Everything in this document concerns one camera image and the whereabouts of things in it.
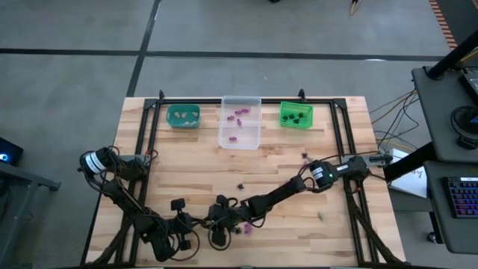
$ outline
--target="gray desk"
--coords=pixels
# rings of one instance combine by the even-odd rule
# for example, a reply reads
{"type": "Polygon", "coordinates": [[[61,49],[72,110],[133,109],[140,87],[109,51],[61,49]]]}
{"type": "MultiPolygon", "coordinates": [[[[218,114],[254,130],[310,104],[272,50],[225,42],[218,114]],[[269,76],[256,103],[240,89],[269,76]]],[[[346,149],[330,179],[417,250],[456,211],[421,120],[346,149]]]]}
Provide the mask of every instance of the gray desk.
{"type": "Polygon", "coordinates": [[[432,142],[417,149],[406,158],[384,169],[387,180],[423,166],[424,161],[478,164],[478,149],[464,149],[456,143],[458,134],[450,124],[450,115],[462,105],[473,105],[463,86],[458,82],[459,71],[448,71],[439,81],[428,78],[423,68],[412,70],[415,89],[432,142]]]}
{"type": "Polygon", "coordinates": [[[25,215],[37,189],[39,186],[45,186],[50,191],[58,191],[60,183],[4,163],[0,163],[0,179],[7,180],[9,184],[9,194],[0,199],[0,205],[4,205],[5,200],[8,199],[8,207],[0,222],[0,268],[7,268],[25,215]]]}
{"type": "Polygon", "coordinates": [[[478,177],[478,166],[426,161],[424,167],[433,211],[438,220],[439,228],[438,231],[435,230],[437,237],[442,237],[452,253],[478,254],[478,219],[453,218],[443,188],[445,176],[478,177]]]}

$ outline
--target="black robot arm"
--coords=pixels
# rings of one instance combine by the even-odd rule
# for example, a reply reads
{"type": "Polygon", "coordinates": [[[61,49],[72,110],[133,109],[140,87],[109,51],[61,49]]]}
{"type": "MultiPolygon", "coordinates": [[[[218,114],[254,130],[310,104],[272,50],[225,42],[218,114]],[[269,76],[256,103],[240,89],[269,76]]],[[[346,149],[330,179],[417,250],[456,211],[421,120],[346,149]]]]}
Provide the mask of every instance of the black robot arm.
{"type": "MultiPolygon", "coordinates": [[[[95,190],[110,198],[118,205],[132,223],[134,231],[138,233],[144,243],[151,243],[155,258],[164,262],[171,259],[179,250],[189,250],[190,241],[185,235],[191,232],[194,221],[188,213],[182,209],[185,206],[184,199],[173,200],[171,210],[176,210],[177,215],[173,219],[163,219],[158,213],[141,205],[123,186],[121,179],[142,180],[146,175],[148,166],[139,158],[130,161],[122,160],[111,147],[101,148],[95,152],[86,152],[80,157],[78,171],[84,174],[88,184],[95,190]],[[106,172],[111,172],[114,178],[107,180],[106,172]],[[179,246],[174,249],[169,238],[175,235],[179,246]]],[[[96,262],[108,262],[115,251],[115,246],[121,237],[124,237],[128,228],[122,227],[115,239],[96,262]]]]}

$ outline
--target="desk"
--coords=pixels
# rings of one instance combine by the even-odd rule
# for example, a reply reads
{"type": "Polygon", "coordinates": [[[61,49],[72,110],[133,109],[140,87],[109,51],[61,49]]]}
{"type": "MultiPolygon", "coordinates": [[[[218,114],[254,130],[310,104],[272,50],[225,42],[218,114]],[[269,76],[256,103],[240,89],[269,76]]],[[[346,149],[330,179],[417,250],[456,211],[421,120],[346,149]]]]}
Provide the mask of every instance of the desk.
{"type": "Polygon", "coordinates": [[[450,252],[478,254],[478,219],[454,218],[448,196],[443,188],[445,176],[478,177],[478,167],[466,164],[443,164],[436,161],[426,161],[424,166],[433,211],[439,223],[439,231],[435,232],[441,233],[450,252]]]}
{"type": "Polygon", "coordinates": [[[474,105],[458,81],[461,75],[460,71],[451,70],[440,80],[432,80],[423,68],[412,70],[432,142],[385,168],[387,180],[397,179],[423,166],[424,161],[478,163],[478,149],[468,150],[458,146],[456,140],[459,135],[450,124],[450,115],[455,108],[474,105]]]}
{"type": "MultiPolygon", "coordinates": [[[[134,153],[143,103],[144,98],[127,98],[124,102],[114,142],[123,155],[134,153]]],[[[261,146],[258,150],[247,151],[222,149],[217,144],[220,105],[200,105],[201,126],[198,129],[172,129],[166,121],[168,105],[162,105],[155,141],[159,156],[152,164],[146,205],[162,217],[174,217],[176,213],[170,211],[170,201],[184,197],[184,210],[192,216],[204,217],[218,194],[241,200],[277,188],[297,173],[303,152],[314,158],[336,154],[330,107],[313,106],[314,125],[303,131],[282,128],[278,121],[279,106],[263,104],[261,146]],[[244,183],[243,191],[236,188],[239,183],[244,183]]],[[[365,98],[347,97],[347,107],[357,152],[375,150],[365,98]]],[[[344,136],[343,121],[339,121],[344,136]]],[[[373,172],[382,174],[378,168],[373,168],[373,172]]],[[[373,227],[394,255],[404,260],[387,185],[381,179],[370,177],[364,186],[373,227]]],[[[87,262],[96,259],[109,244],[120,227],[121,218],[122,211],[108,198],[101,197],[87,262]]],[[[157,262],[151,246],[140,242],[137,266],[356,265],[341,180],[322,194],[302,193],[279,203],[267,215],[262,229],[254,229],[251,235],[233,235],[232,244],[226,251],[213,250],[208,245],[207,232],[204,229],[196,231],[201,238],[201,247],[191,260],[157,262]]],[[[194,250],[196,240],[191,239],[194,250]]],[[[361,242],[367,258],[363,231],[361,242]]],[[[126,246],[125,253],[129,253],[129,244],[126,246]]],[[[179,253],[178,258],[190,254],[188,250],[179,253]]]]}

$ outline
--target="purple object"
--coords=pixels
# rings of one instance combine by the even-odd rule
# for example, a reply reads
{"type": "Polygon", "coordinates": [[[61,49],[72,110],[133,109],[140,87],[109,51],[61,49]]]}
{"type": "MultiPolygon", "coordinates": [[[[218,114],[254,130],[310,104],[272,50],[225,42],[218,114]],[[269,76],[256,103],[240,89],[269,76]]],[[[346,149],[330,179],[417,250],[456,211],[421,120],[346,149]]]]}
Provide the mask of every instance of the purple object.
{"type": "Polygon", "coordinates": [[[244,233],[246,235],[250,235],[251,232],[252,232],[252,225],[250,225],[248,223],[244,224],[244,233]]]}

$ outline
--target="blue light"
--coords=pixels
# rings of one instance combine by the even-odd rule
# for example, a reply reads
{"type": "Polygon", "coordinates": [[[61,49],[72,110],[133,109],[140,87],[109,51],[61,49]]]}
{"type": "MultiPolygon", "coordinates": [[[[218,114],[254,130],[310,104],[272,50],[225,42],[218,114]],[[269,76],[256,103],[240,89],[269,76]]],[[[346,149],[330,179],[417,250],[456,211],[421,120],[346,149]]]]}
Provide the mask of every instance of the blue light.
{"type": "Polygon", "coordinates": [[[0,153],[0,161],[8,161],[8,155],[4,153],[0,153]]]}

